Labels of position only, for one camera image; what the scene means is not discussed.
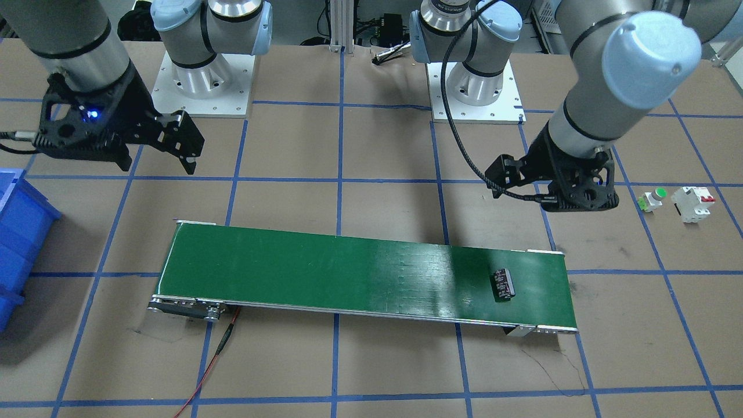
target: small black object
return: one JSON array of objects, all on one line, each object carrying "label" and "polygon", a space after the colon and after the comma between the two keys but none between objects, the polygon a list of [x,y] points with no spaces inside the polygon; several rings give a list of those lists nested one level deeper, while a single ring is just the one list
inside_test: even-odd
[{"label": "small black object", "polygon": [[510,278],[508,269],[498,269],[493,273],[493,291],[498,298],[509,300],[516,296],[513,290],[513,281]]},{"label": "small black object", "polygon": [[384,13],[380,20],[379,46],[391,48],[403,43],[403,16],[393,13]]}]

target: black cable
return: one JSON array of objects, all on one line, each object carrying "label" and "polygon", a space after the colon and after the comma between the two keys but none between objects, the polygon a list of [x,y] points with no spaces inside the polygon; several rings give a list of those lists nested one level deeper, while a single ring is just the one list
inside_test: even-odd
[{"label": "black cable", "polygon": [[444,54],[444,59],[441,61],[441,75],[439,76],[441,78],[441,99],[444,102],[444,111],[447,113],[447,121],[449,122],[449,128],[452,130],[452,134],[454,134],[454,139],[457,142],[457,146],[459,147],[459,151],[461,152],[462,156],[464,157],[464,160],[467,162],[467,165],[470,166],[470,169],[482,180],[485,182],[485,184],[492,190],[495,190],[496,192],[500,194],[504,194],[508,197],[512,197],[514,199],[519,200],[525,200],[529,202],[541,202],[542,201],[542,195],[520,195],[517,193],[510,192],[506,189],[504,189],[501,185],[496,184],[494,181],[490,180],[488,177],[485,176],[485,174],[480,171],[475,163],[472,162],[472,159],[470,158],[470,155],[467,154],[467,150],[464,148],[464,144],[462,143],[462,139],[459,137],[459,132],[457,132],[457,127],[454,124],[454,119],[452,118],[452,110],[449,108],[449,99],[447,98],[447,83],[446,83],[446,77],[447,77],[447,64],[449,63],[449,57],[452,55],[452,51],[454,51],[454,47],[459,42],[459,40],[462,38],[464,33],[467,31],[467,28],[472,25],[472,23],[477,20],[480,15],[487,10],[490,6],[494,5],[495,3],[499,2],[500,0],[491,0],[488,2],[482,9],[477,10],[475,13],[472,14],[472,16],[464,23],[464,26],[457,32],[457,34],[454,36],[454,39],[452,39],[451,43],[449,44],[449,47],[447,48],[447,52]]},{"label": "black cable", "polygon": [[[322,11],[320,12],[320,15],[317,17],[317,23],[315,24],[315,28],[317,29],[317,33],[319,33],[322,36],[327,36],[328,38],[330,37],[330,18],[328,17],[328,15],[325,12],[328,9],[329,4],[330,4],[330,1],[329,0],[325,0],[325,6],[322,8]],[[325,15],[326,19],[328,20],[328,34],[327,35],[320,31],[320,19],[322,19],[322,15]]]},{"label": "black cable", "polygon": [[11,154],[17,154],[17,155],[32,155],[32,154],[38,154],[38,149],[13,149],[8,148],[3,144],[0,144],[0,149],[2,149],[5,152],[9,152]]},{"label": "black cable", "polygon": [[367,25],[362,25],[361,28],[356,29],[356,31],[354,32],[354,36],[360,35],[365,30],[369,30],[371,28],[378,28],[380,26],[381,26],[381,23],[379,22],[372,22]]},{"label": "black cable", "polygon": [[354,0],[354,38],[356,37],[356,25],[359,24],[359,1]]},{"label": "black cable", "polygon": [[[12,139],[14,141],[29,141],[30,139],[16,139],[16,133],[15,132],[0,132],[0,139]],[[3,144],[0,144],[0,149],[9,152],[11,154],[17,154],[17,155],[32,155],[32,154],[38,154],[39,151],[37,149],[13,149],[6,147]]]},{"label": "black cable", "polygon": [[332,38],[333,28],[330,25],[330,0],[325,0],[325,21],[328,23],[328,38]]}]

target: black wire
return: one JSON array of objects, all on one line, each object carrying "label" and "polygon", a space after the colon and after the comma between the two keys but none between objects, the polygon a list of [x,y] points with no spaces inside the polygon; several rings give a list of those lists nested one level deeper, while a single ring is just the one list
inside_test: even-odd
[{"label": "black wire", "polygon": [[333,29],[330,25],[330,0],[325,0],[325,21],[328,23],[328,38],[332,38]]},{"label": "black wire", "polygon": [[467,165],[470,166],[470,169],[482,180],[485,182],[485,184],[492,190],[495,190],[498,193],[504,194],[508,197],[512,197],[514,199],[519,200],[525,200],[529,202],[541,202],[541,198],[543,196],[540,195],[520,195],[517,193],[510,192],[506,189],[504,189],[501,185],[496,184],[494,181],[490,180],[488,177],[485,176],[485,174],[480,171],[475,163],[472,162],[472,159],[470,158],[470,155],[467,154],[467,150],[464,148],[464,144],[462,143],[462,139],[459,137],[459,132],[457,132],[457,127],[454,124],[454,119],[452,118],[452,111],[449,108],[449,99],[447,98],[447,83],[446,83],[446,75],[447,75],[447,63],[449,63],[449,57],[452,55],[452,51],[454,50],[454,46],[459,42],[459,40],[462,38],[464,33],[467,31],[467,28],[472,25],[472,23],[477,20],[480,15],[487,10],[490,6],[494,5],[495,3],[499,2],[500,0],[491,0],[488,2],[482,9],[477,10],[475,13],[472,14],[472,16],[464,23],[464,26],[457,32],[457,34],[454,36],[454,39],[452,39],[451,43],[449,44],[449,47],[447,48],[447,52],[444,54],[444,59],[441,61],[441,75],[439,76],[441,78],[441,99],[444,102],[444,111],[447,113],[447,120],[449,121],[449,128],[452,129],[452,134],[454,134],[454,139],[457,141],[457,146],[459,147],[459,151],[461,152],[462,156],[464,157],[464,160],[467,162]]},{"label": "black wire", "polygon": [[368,30],[368,29],[371,29],[371,28],[378,28],[380,26],[381,26],[381,24],[379,22],[372,22],[372,23],[369,23],[367,25],[362,25],[361,28],[356,29],[356,31],[354,32],[354,36],[358,36],[359,34],[361,34],[365,30]]},{"label": "black wire", "polygon": [[[325,11],[328,9],[328,5],[330,4],[329,0],[325,0],[325,7],[322,8],[322,11],[320,12],[320,15],[317,17],[317,23],[315,24],[315,28],[317,29],[317,33],[319,33],[322,36],[330,37],[330,18],[325,14]],[[322,15],[325,14],[325,17],[328,19],[328,35],[325,35],[323,32],[320,31],[320,19],[322,19]]]},{"label": "black wire", "polygon": [[17,154],[17,155],[32,155],[32,154],[38,154],[38,149],[13,149],[8,148],[3,144],[0,144],[0,149],[2,149],[5,152],[9,152],[11,154]]}]

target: white circuit breaker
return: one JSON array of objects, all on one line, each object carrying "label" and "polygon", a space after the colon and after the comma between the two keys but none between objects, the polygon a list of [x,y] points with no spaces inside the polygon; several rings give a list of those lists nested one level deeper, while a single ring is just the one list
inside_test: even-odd
[{"label": "white circuit breaker", "polygon": [[708,217],[709,207],[715,204],[715,198],[706,187],[681,187],[671,195],[671,200],[686,223]]}]

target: cable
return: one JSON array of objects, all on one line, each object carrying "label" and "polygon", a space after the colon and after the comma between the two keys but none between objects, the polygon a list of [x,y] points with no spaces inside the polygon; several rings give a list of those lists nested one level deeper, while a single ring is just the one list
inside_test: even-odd
[{"label": "cable", "polygon": [[[330,17],[328,17],[328,13],[330,11],[328,10],[328,7],[330,7],[330,0],[325,0],[325,6],[322,8],[322,11],[320,12],[320,15],[317,17],[317,23],[315,24],[315,28],[317,29],[317,33],[319,33],[322,36],[330,37]],[[324,34],[320,31],[320,19],[322,19],[322,15],[325,15],[325,19],[328,21],[328,34]]]},{"label": "cable", "polygon": [[385,55],[385,56],[384,56],[384,57],[383,57],[383,58],[382,58],[381,60],[378,60],[378,59],[377,59],[377,57],[374,57],[374,58],[373,58],[373,59],[371,60],[371,63],[372,63],[372,64],[374,64],[374,65],[382,65],[382,64],[384,64],[384,63],[385,63],[385,62],[387,62],[387,61],[392,61],[392,60],[394,60],[395,58],[400,58],[400,57],[402,57],[402,54],[401,54],[401,55],[397,55],[397,56],[396,56],[395,54],[396,54],[396,53],[397,53],[397,52],[398,52],[398,51],[399,51],[400,49],[404,48],[404,47],[405,47],[405,45],[408,45],[409,43],[410,43],[410,41],[408,41],[408,42],[404,42],[404,43],[401,43],[401,44],[399,44],[399,45],[398,45],[397,47],[395,47],[395,49],[393,49],[393,50],[392,50],[392,52],[390,52],[389,54]]},{"label": "cable", "polygon": [[356,31],[354,32],[354,36],[358,36],[365,30],[372,29],[372,28],[378,28],[382,25],[381,23],[377,22],[376,19],[372,19],[370,22],[358,22],[358,23],[361,24],[361,27],[356,29]]},{"label": "cable", "polygon": [[[0,132],[0,139],[12,139],[13,141],[25,141],[25,142],[31,141],[30,138],[16,138],[15,132]],[[39,153],[38,149],[14,149],[14,148],[6,147],[3,144],[0,144],[0,149],[5,152],[9,152],[11,154],[16,154],[16,155],[33,155],[33,154]]]},{"label": "cable", "polygon": [[462,38],[464,33],[467,31],[467,28],[472,25],[472,23],[477,20],[480,15],[487,10],[490,6],[494,5],[495,3],[499,2],[500,0],[491,0],[489,1],[482,9],[476,10],[475,13],[472,14],[472,16],[464,23],[464,26],[457,32],[457,34],[454,36],[454,39],[452,39],[451,43],[449,44],[449,47],[447,48],[447,52],[444,54],[444,59],[441,61],[441,75],[439,76],[441,78],[441,99],[444,102],[444,111],[447,113],[447,120],[449,122],[449,128],[452,129],[452,134],[454,134],[454,139],[457,141],[457,146],[459,147],[459,151],[461,152],[462,156],[464,157],[464,160],[467,162],[467,165],[470,166],[470,169],[482,180],[485,182],[485,184],[492,190],[495,190],[496,192],[500,194],[505,194],[508,197],[512,197],[514,199],[519,200],[525,200],[529,202],[541,202],[542,198],[545,197],[544,195],[520,195],[517,193],[510,192],[506,189],[504,189],[501,185],[496,184],[494,181],[490,180],[488,177],[485,176],[485,174],[480,171],[475,163],[472,162],[472,159],[470,158],[470,155],[467,154],[467,150],[464,148],[464,144],[462,143],[462,139],[459,137],[459,132],[457,132],[457,127],[454,124],[454,119],[452,118],[452,111],[449,108],[449,99],[447,97],[447,83],[446,83],[446,75],[447,75],[447,64],[449,63],[449,57],[452,55],[452,51],[454,51],[454,47],[459,42],[459,40]]},{"label": "cable", "polygon": [[201,390],[201,386],[204,384],[204,381],[207,380],[207,376],[214,368],[214,364],[217,362],[217,358],[219,358],[219,353],[222,352],[222,350],[224,349],[224,345],[227,344],[227,340],[230,339],[230,336],[232,335],[232,330],[235,327],[235,321],[237,320],[237,317],[239,315],[240,315],[240,306],[238,306],[235,309],[235,314],[233,315],[233,319],[230,321],[230,325],[228,325],[227,329],[224,331],[222,340],[219,342],[219,345],[217,346],[217,350],[214,352],[212,361],[209,362],[207,369],[204,371],[204,375],[201,377],[201,380],[198,381],[196,390],[193,391],[193,393],[191,394],[191,397],[188,398],[188,400],[186,401],[186,403],[184,403],[181,409],[175,415],[173,415],[173,418],[178,418],[183,413],[183,411],[186,410],[186,407],[191,403],[191,401],[196,397],[196,394]]}]

